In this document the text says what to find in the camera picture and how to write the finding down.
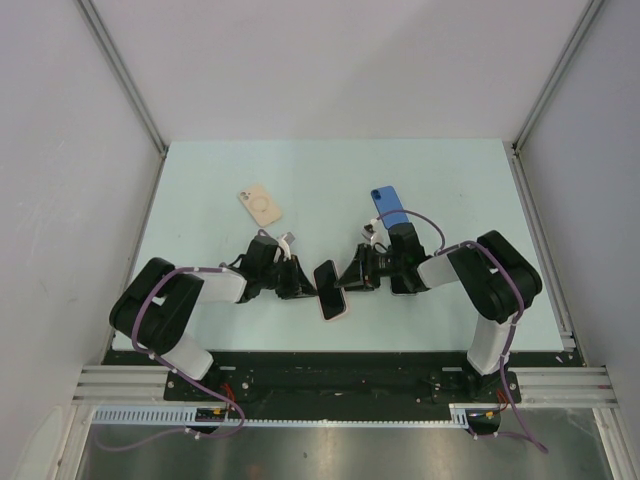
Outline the beige phone case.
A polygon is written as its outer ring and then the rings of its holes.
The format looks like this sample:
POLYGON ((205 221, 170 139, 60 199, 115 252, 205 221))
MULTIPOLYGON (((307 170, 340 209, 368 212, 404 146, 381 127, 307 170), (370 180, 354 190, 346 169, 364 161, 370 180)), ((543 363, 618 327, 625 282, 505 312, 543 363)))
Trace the beige phone case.
POLYGON ((260 227, 269 226, 282 218, 280 207, 261 184, 242 189, 238 198, 260 227))

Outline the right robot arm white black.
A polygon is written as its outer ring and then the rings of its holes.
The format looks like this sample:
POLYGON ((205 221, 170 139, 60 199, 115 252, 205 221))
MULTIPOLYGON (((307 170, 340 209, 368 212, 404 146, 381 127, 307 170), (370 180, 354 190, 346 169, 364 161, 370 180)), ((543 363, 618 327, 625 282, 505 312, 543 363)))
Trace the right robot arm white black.
POLYGON ((392 291, 414 295, 459 283, 478 312, 461 376, 463 393, 484 401, 497 389, 495 374, 506 368, 515 325, 542 291, 536 269, 499 232, 493 230, 434 255, 425 253, 414 226, 399 223, 388 231, 390 245, 378 247, 375 230, 365 227, 366 243, 357 246, 352 262, 336 286, 372 291, 388 277, 392 291))

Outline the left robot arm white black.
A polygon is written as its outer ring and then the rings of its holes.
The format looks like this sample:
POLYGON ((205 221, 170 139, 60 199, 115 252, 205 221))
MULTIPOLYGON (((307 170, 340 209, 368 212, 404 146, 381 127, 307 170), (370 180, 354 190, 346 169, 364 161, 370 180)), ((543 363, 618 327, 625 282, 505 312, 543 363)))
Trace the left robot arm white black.
POLYGON ((111 327, 131 341, 133 349, 174 373, 186 375, 186 387, 197 398, 214 397, 221 387, 214 358, 187 333, 198 304, 244 304, 264 290, 281 300, 311 298, 316 288, 291 252, 294 236, 274 238, 261 229, 245 253, 216 267, 177 267, 154 257, 116 301, 111 327))

